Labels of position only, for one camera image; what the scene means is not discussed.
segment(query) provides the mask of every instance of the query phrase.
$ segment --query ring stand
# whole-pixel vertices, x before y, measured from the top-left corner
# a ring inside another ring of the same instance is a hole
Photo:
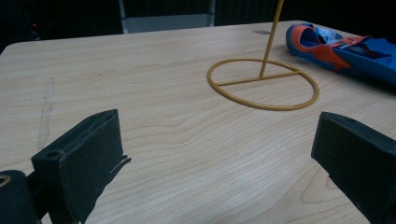
[[[319,96],[319,87],[318,84],[315,82],[315,80],[310,77],[309,75],[307,75],[306,73],[302,72],[301,70],[299,70],[298,68],[286,65],[284,63],[280,63],[280,62],[275,62],[275,61],[269,61],[268,60],[268,56],[269,53],[271,51],[271,46],[274,40],[274,35],[275,35],[275,31],[276,31],[276,27],[277,27],[277,22],[279,21],[279,16],[280,16],[280,11],[282,10],[282,6],[283,6],[283,1],[284,0],[279,0],[278,4],[277,4],[277,9],[276,9],[276,14],[275,14],[275,18],[274,18],[274,22],[273,22],[273,26],[271,29],[271,34],[268,40],[268,44],[267,44],[267,49],[265,51],[265,55],[264,55],[264,59],[254,59],[254,58],[235,58],[235,59],[226,59],[226,60],[222,60],[219,61],[215,64],[213,64],[209,70],[207,71],[207,80],[210,84],[210,86],[212,86],[212,88],[217,91],[219,94],[223,95],[224,97],[235,101],[239,104],[242,105],[247,105],[247,106],[251,106],[254,108],[258,108],[258,109],[266,109],[266,110],[296,110],[296,109],[301,109],[304,107],[307,107],[309,105],[312,105]],[[221,83],[215,83],[213,81],[212,78],[212,72],[219,66],[225,64],[225,63],[234,63],[234,62],[259,62],[262,63],[262,69],[260,71],[260,75],[258,77],[253,77],[253,78],[245,78],[245,79],[240,79],[240,80],[234,80],[234,81],[228,81],[228,82],[221,82]],[[274,64],[280,67],[284,67],[286,69],[289,69],[290,72],[287,73],[281,73],[281,74],[274,74],[274,75],[269,75],[269,76],[265,76],[264,75],[264,71],[265,71],[265,66],[270,63],[270,64]],[[236,84],[241,84],[241,83],[248,83],[248,82],[254,82],[254,81],[262,81],[265,79],[270,79],[270,78],[277,78],[277,77],[289,77],[289,76],[294,76],[294,75],[300,75],[301,77],[305,78],[312,86],[312,88],[314,89],[314,94],[312,95],[312,98],[304,103],[301,104],[297,104],[297,105],[263,105],[263,104],[259,104],[259,103],[255,103],[255,102],[251,102],[242,98],[239,98],[237,96],[234,96],[230,93],[228,93],[227,91],[225,91],[224,89],[222,89],[222,86],[230,86],[230,85],[236,85]]]

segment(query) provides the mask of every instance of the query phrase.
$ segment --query scratch mark on table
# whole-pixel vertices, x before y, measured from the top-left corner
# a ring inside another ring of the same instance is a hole
[[[53,95],[55,89],[55,78],[50,77],[46,82],[46,91],[44,93],[43,109],[41,111],[40,130],[38,133],[37,149],[41,150],[47,143],[50,135],[50,113],[52,105],[50,104],[50,97]]]

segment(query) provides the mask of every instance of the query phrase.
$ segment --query gold hoop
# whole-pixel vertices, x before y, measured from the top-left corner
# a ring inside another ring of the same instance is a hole
[[[279,63],[279,62],[275,62],[275,61],[269,61],[267,60],[267,63],[271,63],[277,66],[281,66],[284,67],[286,69],[289,69],[291,72],[287,72],[287,73],[281,73],[281,74],[275,74],[275,75],[269,75],[269,76],[260,76],[260,77],[253,77],[253,78],[245,78],[245,79],[240,79],[240,80],[235,80],[235,81],[228,81],[228,82],[220,82],[220,83],[215,83],[213,81],[212,78],[212,72],[219,66],[221,66],[222,64],[225,63],[234,63],[234,62],[259,62],[262,63],[263,60],[261,59],[254,59],[254,58],[236,58],[236,59],[226,59],[226,60],[222,60],[219,61],[215,64],[213,64],[209,70],[207,71],[207,80],[210,84],[210,86],[212,86],[212,88],[217,91],[219,94],[223,95],[224,97],[235,101],[241,105],[247,105],[250,107],[254,107],[254,108],[258,108],[258,109],[265,109],[265,110],[276,110],[276,111],[288,111],[288,110],[296,110],[296,109],[301,109],[304,107],[307,107],[309,105],[312,105],[319,96],[319,87],[318,84],[315,82],[315,80],[310,77],[309,75],[307,75],[306,73],[304,73],[303,71],[286,65],[284,63]],[[240,83],[248,83],[248,82],[254,82],[254,81],[262,81],[265,79],[270,79],[270,78],[277,78],[277,77],[290,77],[290,76],[295,76],[295,75],[300,75],[303,78],[305,78],[313,87],[314,89],[314,94],[312,95],[312,98],[304,103],[301,104],[297,104],[297,105],[263,105],[263,104],[259,104],[259,103],[255,103],[255,102],[251,102],[248,100],[244,100],[242,98],[239,98],[237,96],[234,96],[230,93],[228,93],[227,91],[225,91],[224,89],[221,88],[221,86],[230,86],[230,85],[234,85],[234,84],[240,84]]]

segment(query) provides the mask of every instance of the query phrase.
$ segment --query wood grain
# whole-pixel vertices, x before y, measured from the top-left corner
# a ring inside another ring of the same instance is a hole
[[[395,138],[395,92],[290,55],[285,33],[294,23],[279,23],[269,58],[304,70],[320,96],[289,112],[239,105],[206,81],[217,61],[262,58],[268,35],[257,31],[271,23],[12,45],[0,56],[0,169],[31,173],[40,148],[89,115],[117,108],[133,160],[87,223],[368,223],[310,151],[322,111]],[[237,63],[214,76],[259,71]],[[230,91],[268,104],[312,94],[297,77]]]

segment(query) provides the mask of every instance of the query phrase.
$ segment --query orange and blue sneaker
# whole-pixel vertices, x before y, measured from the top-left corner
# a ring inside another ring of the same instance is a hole
[[[375,78],[396,86],[396,45],[385,38],[343,37],[310,23],[286,32],[291,54],[335,72]]]

